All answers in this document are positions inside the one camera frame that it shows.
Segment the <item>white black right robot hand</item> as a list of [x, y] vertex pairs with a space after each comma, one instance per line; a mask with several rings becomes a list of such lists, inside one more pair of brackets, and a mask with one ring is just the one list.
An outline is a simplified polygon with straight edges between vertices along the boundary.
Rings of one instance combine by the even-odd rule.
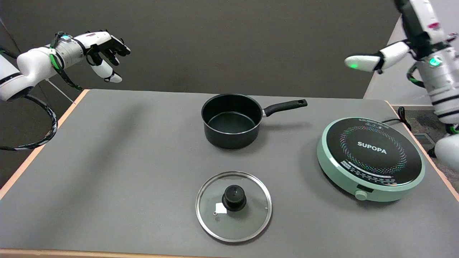
[[446, 34], [429, 0], [395, 0], [401, 15], [406, 39], [392, 43], [373, 54], [353, 54], [344, 64], [366, 72], [383, 70], [400, 62], [407, 54], [413, 59], [436, 68], [444, 61], [440, 52], [451, 47], [457, 33]]

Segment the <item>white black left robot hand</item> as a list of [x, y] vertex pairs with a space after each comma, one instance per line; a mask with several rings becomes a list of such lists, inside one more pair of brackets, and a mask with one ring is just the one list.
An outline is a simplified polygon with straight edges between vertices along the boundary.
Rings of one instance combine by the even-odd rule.
[[117, 56], [126, 57], [131, 54], [131, 49], [122, 39], [106, 30], [87, 32], [73, 39], [80, 44], [87, 63], [100, 78], [107, 83], [122, 82], [122, 77], [111, 66], [120, 64]]

